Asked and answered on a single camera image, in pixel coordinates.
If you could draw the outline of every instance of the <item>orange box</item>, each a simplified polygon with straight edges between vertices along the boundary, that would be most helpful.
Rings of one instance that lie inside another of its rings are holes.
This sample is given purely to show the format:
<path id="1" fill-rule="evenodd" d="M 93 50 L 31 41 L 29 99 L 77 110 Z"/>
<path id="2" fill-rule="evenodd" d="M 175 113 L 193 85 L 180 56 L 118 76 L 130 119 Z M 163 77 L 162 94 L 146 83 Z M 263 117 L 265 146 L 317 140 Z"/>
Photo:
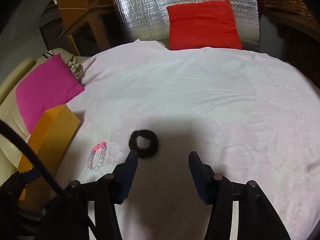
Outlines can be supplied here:
<path id="1" fill-rule="evenodd" d="M 66 105 L 56 106 L 43 113 L 30 135 L 28 145 L 53 177 L 79 124 L 80 120 Z M 31 168 L 32 164 L 22 155 L 18 171 L 26 172 Z M 50 186 L 40 177 L 27 185 L 20 201 L 24 208 L 37 210 L 45 206 L 50 193 Z"/>

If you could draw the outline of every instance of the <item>beaded bracelet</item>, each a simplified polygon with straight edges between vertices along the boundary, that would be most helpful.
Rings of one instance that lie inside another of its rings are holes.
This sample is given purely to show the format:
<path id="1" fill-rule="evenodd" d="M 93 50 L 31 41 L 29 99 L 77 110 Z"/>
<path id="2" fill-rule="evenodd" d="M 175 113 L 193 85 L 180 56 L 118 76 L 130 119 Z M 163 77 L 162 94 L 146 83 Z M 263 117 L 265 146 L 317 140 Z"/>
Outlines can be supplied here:
<path id="1" fill-rule="evenodd" d="M 96 151 L 100 148 L 101 148 L 100 160 L 98 161 L 98 163 L 94 167 L 92 167 L 94 155 L 95 155 Z M 90 155 L 89 155 L 89 159 L 88 159 L 88 171 L 89 172 L 96 172 L 98 170 L 98 168 L 100 168 L 103 165 L 104 158 L 106 156 L 106 148 L 107 148 L 106 142 L 101 142 L 92 148 Z"/>

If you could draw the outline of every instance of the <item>reflective foil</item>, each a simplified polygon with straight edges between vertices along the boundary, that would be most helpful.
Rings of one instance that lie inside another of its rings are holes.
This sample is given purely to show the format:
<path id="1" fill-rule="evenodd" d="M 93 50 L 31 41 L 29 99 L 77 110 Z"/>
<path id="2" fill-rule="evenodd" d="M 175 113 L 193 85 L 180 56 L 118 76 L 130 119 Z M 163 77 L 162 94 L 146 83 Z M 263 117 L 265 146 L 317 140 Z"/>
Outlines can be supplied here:
<path id="1" fill-rule="evenodd" d="M 132 40 L 157 40 L 167 43 L 167 6 L 209 0 L 115 0 L 122 21 Z M 257 0 L 230 0 L 243 49 L 258 50 L 259 18 Z"/>

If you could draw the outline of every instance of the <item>black hair tie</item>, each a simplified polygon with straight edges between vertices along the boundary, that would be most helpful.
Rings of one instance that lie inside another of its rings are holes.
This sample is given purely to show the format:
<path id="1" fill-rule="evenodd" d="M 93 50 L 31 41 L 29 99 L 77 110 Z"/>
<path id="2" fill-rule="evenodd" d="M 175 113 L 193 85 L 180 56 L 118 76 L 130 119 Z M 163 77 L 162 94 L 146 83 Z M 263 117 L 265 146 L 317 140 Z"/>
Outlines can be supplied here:
<path id="1" fill-rule="evenodd" d="M 150 146 L 147 149 L 141 149 L 138 147 L 137 138 L 139 136 L 150 140 Z M 135 150 L 138 153 L 139 158 L 152 157 L 158 151 L 158 138 L 156 134 L 150 130 L 134 131 L 129 140 L 129 149 Z"/>

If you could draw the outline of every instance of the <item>pink pillow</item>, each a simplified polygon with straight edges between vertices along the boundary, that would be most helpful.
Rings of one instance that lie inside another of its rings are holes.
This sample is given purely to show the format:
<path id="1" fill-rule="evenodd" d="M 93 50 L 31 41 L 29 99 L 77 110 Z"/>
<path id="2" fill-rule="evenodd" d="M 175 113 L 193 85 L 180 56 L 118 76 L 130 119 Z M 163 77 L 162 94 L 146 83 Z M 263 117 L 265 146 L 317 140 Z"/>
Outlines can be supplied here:
<path id="1" fill-rule="evenodd" d="M 84 91 L 60 54 L 35 68 L 16 89 L 21 117 L 31 133 L 44 111 L 63 105 Z"/>

